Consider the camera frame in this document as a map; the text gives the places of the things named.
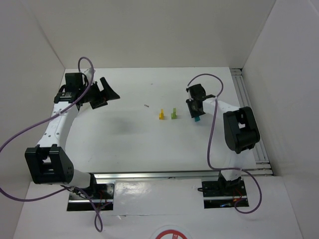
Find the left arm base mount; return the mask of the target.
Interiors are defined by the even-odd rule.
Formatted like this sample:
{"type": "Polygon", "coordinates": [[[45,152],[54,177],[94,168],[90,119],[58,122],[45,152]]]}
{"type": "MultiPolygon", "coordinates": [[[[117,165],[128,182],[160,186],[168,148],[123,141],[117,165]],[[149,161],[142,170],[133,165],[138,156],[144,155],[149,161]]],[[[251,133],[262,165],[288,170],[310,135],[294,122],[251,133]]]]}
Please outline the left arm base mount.
{"type": "MultiPolygon", "coordinates": [[[[84,189],[98,210],[112,211],[114,207],[115,183],[107,182],[97,184],[95,189],[84,189]]],[[[94,211],[89,199],[80,191],[70,192],[67,203],[68,212],[85,212],[94,211]]]]}

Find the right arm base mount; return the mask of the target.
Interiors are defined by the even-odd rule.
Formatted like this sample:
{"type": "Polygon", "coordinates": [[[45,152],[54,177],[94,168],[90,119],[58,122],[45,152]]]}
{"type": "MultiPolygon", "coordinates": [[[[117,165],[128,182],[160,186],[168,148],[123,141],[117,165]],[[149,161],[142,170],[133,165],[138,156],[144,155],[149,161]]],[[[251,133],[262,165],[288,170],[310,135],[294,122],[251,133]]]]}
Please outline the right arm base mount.
{"type": "Polygon", "coordinates": [[[245,183],[243,180],[236,186],[222,189],[218,181],[202,181],[202,186],[197,189],[203,195],[205,209],[248,207],[249,202],[245,183]]]}

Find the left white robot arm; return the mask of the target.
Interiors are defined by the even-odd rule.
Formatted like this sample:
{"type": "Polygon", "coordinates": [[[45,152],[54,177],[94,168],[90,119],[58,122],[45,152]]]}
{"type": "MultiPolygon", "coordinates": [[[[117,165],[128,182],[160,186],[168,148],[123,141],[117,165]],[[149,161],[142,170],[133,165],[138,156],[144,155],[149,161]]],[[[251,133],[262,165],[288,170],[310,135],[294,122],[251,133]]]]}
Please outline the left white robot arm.
{"type": "Polygon", "coordinates": [[[106,106],[110,100],[120,98],[104,77],[100,79],[103,86],[100,90],[97,82],[92,80],[94,72],[87,69],[83,73],[65,74],[65,84],[54,98],[53,118],[37,145],[27,148],[24,154],[35,184],[95,190],[95,176],[76,170],[65,152],[71,126],[83,104],[89,103],[91,108],[97,109],[106,106]]]}

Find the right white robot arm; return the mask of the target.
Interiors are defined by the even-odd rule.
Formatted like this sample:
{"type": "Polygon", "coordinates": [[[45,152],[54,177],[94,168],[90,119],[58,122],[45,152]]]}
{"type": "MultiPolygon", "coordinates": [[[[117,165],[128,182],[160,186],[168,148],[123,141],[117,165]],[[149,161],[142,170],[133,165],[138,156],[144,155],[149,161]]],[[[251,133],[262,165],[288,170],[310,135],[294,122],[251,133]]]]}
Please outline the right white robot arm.
{"type": "Polygon", "coordinates": [[[201,115],[213,116],[207,147],[207,164],[211,169],[219,172],[224,184],[237,183],[242,174],[244,160],[255,144],[260,141],[260,133],[250,107],[237,107],[208,95],[201,84],[186,88],[190,115],[196,121],[201,115]],[[217,166],[211,164],[212,143],[214,133],[217,132],[216,122],[221,120],[221,146],[226,149],[226,157],[218,157],[217,166]]]}

